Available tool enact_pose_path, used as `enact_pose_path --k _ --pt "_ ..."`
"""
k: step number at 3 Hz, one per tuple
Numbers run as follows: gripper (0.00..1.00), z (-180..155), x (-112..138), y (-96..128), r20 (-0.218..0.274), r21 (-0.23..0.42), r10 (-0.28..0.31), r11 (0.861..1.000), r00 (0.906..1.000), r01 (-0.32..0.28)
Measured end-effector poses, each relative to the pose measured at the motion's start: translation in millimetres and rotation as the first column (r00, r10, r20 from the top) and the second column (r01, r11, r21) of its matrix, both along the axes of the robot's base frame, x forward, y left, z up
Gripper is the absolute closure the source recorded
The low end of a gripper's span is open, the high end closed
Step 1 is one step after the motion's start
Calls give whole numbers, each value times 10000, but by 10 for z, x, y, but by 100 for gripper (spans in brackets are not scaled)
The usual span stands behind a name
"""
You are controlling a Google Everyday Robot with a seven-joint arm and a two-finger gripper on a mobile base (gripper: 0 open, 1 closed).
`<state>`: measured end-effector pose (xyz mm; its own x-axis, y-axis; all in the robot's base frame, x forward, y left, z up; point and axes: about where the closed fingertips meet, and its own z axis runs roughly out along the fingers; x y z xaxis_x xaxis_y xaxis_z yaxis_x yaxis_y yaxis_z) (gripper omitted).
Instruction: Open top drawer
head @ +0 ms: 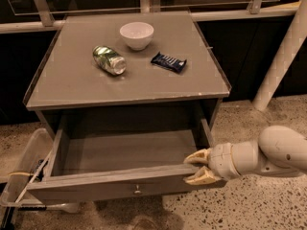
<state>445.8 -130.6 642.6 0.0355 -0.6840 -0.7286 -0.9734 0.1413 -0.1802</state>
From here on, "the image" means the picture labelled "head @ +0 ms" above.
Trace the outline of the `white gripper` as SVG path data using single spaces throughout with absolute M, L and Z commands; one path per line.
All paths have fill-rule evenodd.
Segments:
M 195 174 L 184 178 L 185 183 L 193 186 L 213 184 L 221 179 L 228 181 L 240 176 L 232 160 L 230 143 L 219 144 L 213 149 L 200 149 L 188 155 L 183 162 L 208 164 L 211 169 L 203 166 Z

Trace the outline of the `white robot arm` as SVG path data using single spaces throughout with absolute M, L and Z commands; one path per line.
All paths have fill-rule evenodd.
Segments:
M 307 37 L 307 0 L 300 0 L 287 30 L 252 104 L 258 110 L 267 107 Z M 201 149 L 184 160 L 202 167 L 184 181 L 189 185 L 213 184 L 244 174 L 272 177 L 296 177 L 307 172 L 307 138 L 285 126 L 269 126 L 256 140 L 219 144 Z

